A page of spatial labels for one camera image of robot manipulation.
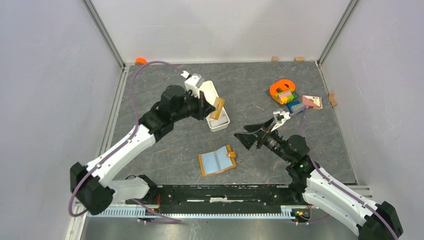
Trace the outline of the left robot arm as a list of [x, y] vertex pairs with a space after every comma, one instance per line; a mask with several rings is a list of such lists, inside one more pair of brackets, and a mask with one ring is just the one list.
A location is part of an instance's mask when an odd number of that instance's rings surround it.
[[70, 167], [70, 216], [80, 216], [73, 212], [75, 199], [85, 207], [83, 214], [92, 215], [102, 213], [113, 201], [140, 199], [145, 204], [153, 203], [157, 190], [142, 178], [115, 181], [114, 177], [137, 155], [170, 133], [176, 122], [189, 117], [204, 120], [215, 109], [203, 91], [194, 94], [180, 85], [169, 85], [160, 100], [136, 121], [118, 143], [87, 164], [76, 162]]

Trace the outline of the orange card holder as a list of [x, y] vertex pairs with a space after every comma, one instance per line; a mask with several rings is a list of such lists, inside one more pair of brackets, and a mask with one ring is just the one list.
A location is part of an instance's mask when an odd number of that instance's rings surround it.
[[229, 144], [219, 149], [198, 155], [203, 177], [219, 174], [236, 167], [236, 153]]

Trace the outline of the gold credit card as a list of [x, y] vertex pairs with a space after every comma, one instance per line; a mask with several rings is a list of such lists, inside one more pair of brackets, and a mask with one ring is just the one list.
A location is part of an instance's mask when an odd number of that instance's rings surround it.
[[218, 120], [224, 108], [224, 104], [225, 100], [223, 98], [216, 97], [213, 104], [215, 110], [209, 115], [209, 118], [212, 120]]

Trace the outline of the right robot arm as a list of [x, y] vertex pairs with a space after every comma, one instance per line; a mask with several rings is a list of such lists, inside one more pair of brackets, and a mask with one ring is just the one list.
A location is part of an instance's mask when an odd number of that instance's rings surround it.
[[377, 203], [332, 177], [314, 161], [302, 135], [283, 139], [274, 119], [263, 123], [244, 125], [243, 132], [234, 136], [244, 147], [266, 147], [289, 165], [286, 170], [292, 178], [289, 199], [318, 207], [350, 229], [359, 240], [397, 240], [404, 233], [395, 207], [387, 201]]

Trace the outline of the white rectangular tray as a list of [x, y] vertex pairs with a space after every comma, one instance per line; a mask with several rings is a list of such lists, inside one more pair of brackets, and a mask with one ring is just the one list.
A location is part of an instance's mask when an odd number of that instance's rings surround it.
[[225, 100], [220, 98], [211, 80], [205, 81], [201, 85], [200, 90], [203, 91], [208, 103], [216, 108], [215, 111], [206, 117], [210, 131], [217, 132], [226, 129], [231, 121], [224, 107]]

